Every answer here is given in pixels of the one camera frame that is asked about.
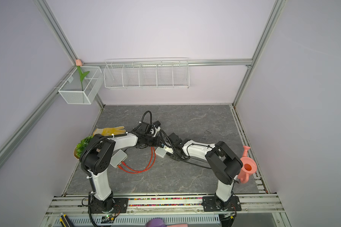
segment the white wire basket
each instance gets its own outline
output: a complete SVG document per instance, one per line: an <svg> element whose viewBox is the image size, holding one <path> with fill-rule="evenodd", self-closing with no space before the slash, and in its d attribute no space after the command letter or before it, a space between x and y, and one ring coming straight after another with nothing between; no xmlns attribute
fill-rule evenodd
<svg viewBox="0 0 341 227"><path fill-rule="evenodd" d="M105 87L188 88L188 60L153 62L112 62L104 69Z"/></svg>
<svg viewBox="0 0 341 227"><path fill-rule="evenodd" d="M82 81L83 88L76 69L58 90L68 104L91 104L104 83L100 67L81 66L81 70L90 71Z"/></svg>

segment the red wire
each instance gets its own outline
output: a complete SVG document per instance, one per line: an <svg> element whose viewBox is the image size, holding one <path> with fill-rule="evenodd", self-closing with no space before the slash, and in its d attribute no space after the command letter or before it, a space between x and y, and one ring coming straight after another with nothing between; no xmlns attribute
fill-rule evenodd
<svg viewBox="0 0 341 227"><path fill-rule="evenodd" d="M148 168L148 166L150 165L150 162L151 162L152 159L153 159L153 151L154 151L154 160L153 160L152 165ZM155 162L155 157L156 157L156 155L155 155L155 148L154 148L154 147L151 147L151 152L152 152L152 156L150 157L148 166L147 166L144 170L140 170L140 171L139 171L139 170L133 170L132 168L130 168L129 166L127 166L127 165L125 164L125 162L121 162L121 163L122 163L124 166L126 166L129 170L135 171L135 173L129 172L129 171L127 171L127 170L124 170L120 165L118 165L118 167L119 167L119 169L121 169L121 170L123 170L123 171L125 171L125 172L127 172L127 173L131 173L131 174L137 174L137 173L145 172L145 171L149 170L149 169L154 165L154 162Z"/></svg>

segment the gray table surface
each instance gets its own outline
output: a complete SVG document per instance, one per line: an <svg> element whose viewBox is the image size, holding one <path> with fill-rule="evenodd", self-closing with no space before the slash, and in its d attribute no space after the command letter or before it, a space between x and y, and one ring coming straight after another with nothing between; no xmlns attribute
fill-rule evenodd
<svg viewBox="0 0 341 227"><path fill-rule="evenodd" d="M97 128L125 126L127 131L138 125L143 113L150 110L153 122L159 120L169 135L201 143L224 141L239 157L243 147L228 105L151 105L105 106ZM149 115L144 119L149 122ZM144 169L150 160L150 148L129 148L125 163L136 170ZM207 163L193 162L208 166ZM217 178L213 171L157 157L152 168L140 174L129 174L119 168L108 168L109 184L114 193L215 193ZM67 194L86 194L91 190L86 174L77 167ZM234 193L258 193L253 176L246 184L235 184Z"/></svg>

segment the leafy green vegetable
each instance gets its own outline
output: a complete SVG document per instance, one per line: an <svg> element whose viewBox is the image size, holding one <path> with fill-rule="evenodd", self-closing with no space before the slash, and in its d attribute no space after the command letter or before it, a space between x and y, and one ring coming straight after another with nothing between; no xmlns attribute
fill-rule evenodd
<svg viewBox="0 0 341 227"><path fill-rule="evenodd" d="M84 138L83 140L81 140L79 144L77 144L76 146L77 157L81 156L82 152L85 150L86 146L88 145L92 138L93 136L91 135L89 137Z"/></svg>
<svg viewBox="0 0 341 227"><path fill-rule="evenodd" d="M77 66L77 70L78 70L78 73L80 74L81 87L82 87L82 91L83 91L83 84L82 84L82 81L84 80L84 78L87 76L87 74L88 74L90 71L86 71L86 72L83 73L80 66Z"/></svg>

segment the purple object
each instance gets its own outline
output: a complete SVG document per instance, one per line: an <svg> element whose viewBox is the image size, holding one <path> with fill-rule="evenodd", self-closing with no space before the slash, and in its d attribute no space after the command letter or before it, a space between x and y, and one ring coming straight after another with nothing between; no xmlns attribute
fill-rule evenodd
<svg viewBox="0 0 341 227"><path fill-rule="evenodd" d="M155 219L148 221L145 227L167 227L167 226L164 224L164 221L162 219L155 218Z"/></svg>

